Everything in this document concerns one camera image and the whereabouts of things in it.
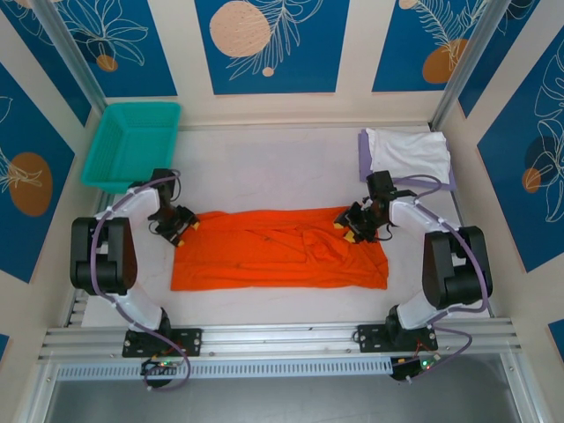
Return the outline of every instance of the metal pole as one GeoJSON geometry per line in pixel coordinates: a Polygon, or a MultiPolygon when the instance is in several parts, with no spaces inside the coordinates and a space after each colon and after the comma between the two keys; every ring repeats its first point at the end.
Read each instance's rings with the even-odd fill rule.
{"type": "Polygon", "coordinates": [[[29,3],[93,110],[101,116],[108,106],[104,92],[59,15],[56,4],[49,0],[29,0],[29,3]]]}
{"type": "Polygon", "coordinates": [[[474,71],[479,58],[484,53],[487,43],[494,35],[498,24],[505,14],[511,0],[484,0],[489,4],[484,14],[476,25],[462,57],[452,72],[447,86],[442,93],[437,109],[433,113],[430,126],[431,130],[442,130],[452,107],[458,101],[460,93],[474,71]]]}

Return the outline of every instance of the black mounting bracket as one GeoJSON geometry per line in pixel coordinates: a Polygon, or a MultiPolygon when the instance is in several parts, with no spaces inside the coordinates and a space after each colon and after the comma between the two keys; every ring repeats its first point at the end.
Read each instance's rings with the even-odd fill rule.
{"type": "MultiPolygon", "coordinates": [[[[201,329],[171,329],[168,338],[185,350],[189,357],[199,357],[202,346],[201,329]]],[[[144,332],[128,330],[123,341],[124,358],[150,358],[154,355],[180,357],[180,354],[165,342],[144,332]]]]}
{"type": "Polygon", "coordinates": [[[405,330],[401,337],[392,340],[385,324],[362,324],[357,327],[354,340],[361,353],[415,353],[418,343],[431,351],[439,348],[434,330],[428,328],[405,330]]]}

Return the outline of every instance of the white towel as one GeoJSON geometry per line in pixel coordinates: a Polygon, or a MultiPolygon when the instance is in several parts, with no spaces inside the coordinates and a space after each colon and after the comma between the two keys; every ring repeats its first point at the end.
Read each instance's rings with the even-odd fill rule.
{"type": "Polygon", "coordinates": [[[430,174],[449,183],[450,153],[442,132],[409,133],[367,128],[370,170],[389,170],[392,178],[430,174]]]}

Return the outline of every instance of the gray floor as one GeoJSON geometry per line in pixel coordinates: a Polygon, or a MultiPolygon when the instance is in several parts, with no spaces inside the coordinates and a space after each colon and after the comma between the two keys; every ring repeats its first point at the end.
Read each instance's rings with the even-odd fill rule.
{"type": "Polygon", "coordinates": [[[497,357],[463,356],[412,386],[388,376],[194,380],[147,392],[141,382],[59,382],[49,423],[399,423],[519,421],[497,357]]]}

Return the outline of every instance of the teal plastic basket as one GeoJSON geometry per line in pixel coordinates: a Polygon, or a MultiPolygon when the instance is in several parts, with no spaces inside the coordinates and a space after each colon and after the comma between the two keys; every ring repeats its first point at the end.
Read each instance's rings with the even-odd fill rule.
{"type": "Polygon", "coordinates": [[[108,106],[82,172],[82,183],[122,194],[148,181],[155,168],[170,167],[181,107],[170,102],[108,106]]]}

